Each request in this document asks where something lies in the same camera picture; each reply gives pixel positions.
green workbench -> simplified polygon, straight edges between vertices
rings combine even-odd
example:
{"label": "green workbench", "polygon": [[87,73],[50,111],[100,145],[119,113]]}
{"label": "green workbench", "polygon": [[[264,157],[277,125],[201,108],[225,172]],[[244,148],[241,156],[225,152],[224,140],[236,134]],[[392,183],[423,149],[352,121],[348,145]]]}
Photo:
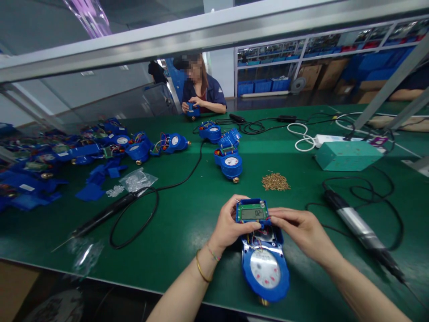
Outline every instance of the green workbench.
{"label": "green workbench", "polygon": [[[402,104],[387,104],[383,112],[397,113]],[[362,111],[365,105],[335,106],[341,112]],[[324,111],[333,113],[329,106],[309,106],[285,109],[266,109],[240,111],[237,114],[247,120],[276,117],[281,114],[297,115],[306,118],[310,114]],[[180,133],[192,145],[184,152],[161,157],[151,157],[143,167],[159,180],[161,187],[183,180],[194,167],[200,149],[201,139],[193,135],[197,125],[183,116],[168,116],[151,119],[126,119],[123,124],[129,132],[146,131],[156,142],[160,132]],[[278,125],[275,121],[265,122],[267,126]],[[310,126],[309,135],[342,135],[346,130],[335,124],[322,123]],[[402,132],[396,141],[403,148],[418,154],[429,155],[428,134]],[[202,247],[215,227],[221,206],[233,195],[242,194],[267,200],[269,207],[289,207],[304,209],[308,202],[323,202],[321,182],[330,177],[349,173],[321,171],[312,158],[315,151],[300,153],[295,150],[297,137],[285,128],[276,129],[261,135],[243,135],[239,151],[243,159],[243,173],[238,184],[233,184],[222,174],[215,164],[213,151],[215,145],[205,143],[202,160],[193,176],[183,185],[160,192],[158,211],[149,226],[132,244],[121,250],[113,250],[108,244],[108,235],[113,224],[109,220],[88,237],[103,241],[105,247],[89,278],[127,285],[150,292],[163,293],[189,264],[198,248]],[[387,157],[376,165],[386,171],[395,183],[395,193],[390,201],[401,214],[405,225],[405,236],[401,247],[392,253],[405,273],[409,283],[422,300],[429,303],[429,257],[428,245],[429,216],[427,198],[429,179],[405,166],[400,160],[417,158],[396,147]],[[102,161],[87,166],[64,165],[59,178],[70,181],[61,186],[62,198],[45,207],[31,212],[9,209],[0,215],[0,258],[44,267],[51,270],[72,273],[75,255],[67,246],[51,253],[76,227],[93,217],[101,209],[114,201],[103,196],[97,202],[83,202],[74,195],[84,187],[90,170]],[[126,173],[138,167],[129,158],[122,164],[129,165]],[[265,191],[261,179],[273,172],[280,172],[287,178],[291,190]],[[385,178],[373,169],[352,175],[362,176],[373,182],[375,188],[384,193],[389,189]],[[361,203],[348,191],[355,182],[346,180],[332,182],[336,192],[342,194],[352,205]],[[107,179],[104,190],[118,184],[117,179]],[[115,235],[120,243],[130,237],[149,216],[155,202],[151,194],[136,202],[125,214]],[[312,208],[320,222],[343,231],[346,226],[338,216],[323,207]],[[373,228],[381,241],[390,245],[399,229],[398,222],[389,207],[384,203],[374,204],[360,210],[364,220]],[[339,251],[363,274],[374,282],[401,310],[412,320],[423,321],[427,312],[413,298],[411,293],[381,268],[363,247],[353,239],[334,231],[328,235]],[[258,316],[285,321],[350,321],[354,316],[339,292],[324,271],[297,248],[285,236],[285,258],[290,270],[290,289],[287,297],[269,307],[258,303],[257,296],[244,280],[241,270],[241,253],[226,251],[220,261],[214,280],[204,302]]]}

woman's left hand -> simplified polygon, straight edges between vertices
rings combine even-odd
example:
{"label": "woman's left hand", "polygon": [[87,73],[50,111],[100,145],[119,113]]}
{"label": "woman's left hand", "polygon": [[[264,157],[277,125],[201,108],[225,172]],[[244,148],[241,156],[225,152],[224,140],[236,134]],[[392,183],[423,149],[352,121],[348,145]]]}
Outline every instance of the woman's left hand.
{"label": "woman's left hand", "polygon": [[189,102],[194,103],[194,104],[199,105],[199,106],[204,106],[204,103],[205,103],[205,101],[203,101],[199,97],[191,97]]}
{"label": "woman's left hand", "polygon": [[220,210],[218,223],[208,242],[210,249],[217,256],[221,256],[225,248],[232,245],[241,235],[261,229],[261,224],[257,222],[236,223],[236,205],[237,201],[241,199],[250,198],[243,195],[233,195]]}

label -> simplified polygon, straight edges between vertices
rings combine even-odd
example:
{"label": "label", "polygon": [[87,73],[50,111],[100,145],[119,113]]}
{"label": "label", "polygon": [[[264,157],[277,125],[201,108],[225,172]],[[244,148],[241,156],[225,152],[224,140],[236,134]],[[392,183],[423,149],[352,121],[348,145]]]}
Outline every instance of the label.
{"label": "label", "polygon": [[22,189],[25,189],[27,191],[33,191],[34,190],[34,188],[32,186],[28,186],[26,184],[21,184],[19,187]]}

hand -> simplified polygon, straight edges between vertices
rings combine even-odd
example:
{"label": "hand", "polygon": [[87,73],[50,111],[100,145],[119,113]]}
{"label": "hand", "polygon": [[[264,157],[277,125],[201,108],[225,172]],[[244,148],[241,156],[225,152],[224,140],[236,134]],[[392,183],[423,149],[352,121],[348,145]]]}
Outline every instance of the hand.
{"label": "hand", "polygon": [[305,255],[323,268],[330,268],[343,259],[311,212],[289,208],[271,208],[268,211],[271,222],[283,229]]}
{"label": "hand", "polygon": [[187,111],[189,111],[189,105],[186,102],[182,103],[182,111],[183,113],[186,113]]}
{"label": "hand", "polygon": [[229,245],[232,245],[238,237],[261,229],[261,224],[257,222],[247,222],[245,224],[236,223],[237,200],[250,199],[242,195],[233,195],[220,210],[218,223],[208,242],[210,249],[221,256]]}
{"label": "hand", "polygon": [[199,106],[204,106],[204,103],[206,101],[203,101],[199,97],[191,97],[191,99],[189,100],[189,102],[194,103],[194,104],[199,105]]}

woman's right hand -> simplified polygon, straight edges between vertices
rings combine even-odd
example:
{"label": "woman's right hand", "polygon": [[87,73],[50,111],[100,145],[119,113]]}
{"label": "woman's right hand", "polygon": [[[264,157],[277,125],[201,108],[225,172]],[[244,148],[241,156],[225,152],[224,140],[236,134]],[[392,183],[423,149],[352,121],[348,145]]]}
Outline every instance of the woman's right hand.
{"label": "woman's right hand", "polygon": [[187,111],[189,111],[189,105],[186,102],[182,103],[182,111],[183,113],[186,113]]}
{"label": "woman's right hand", "polygon": [[330,269],[341,262],[341,253],[313,213],[282,207],[268,211],[271,222],[283,229],[305,255],[323,268]]}

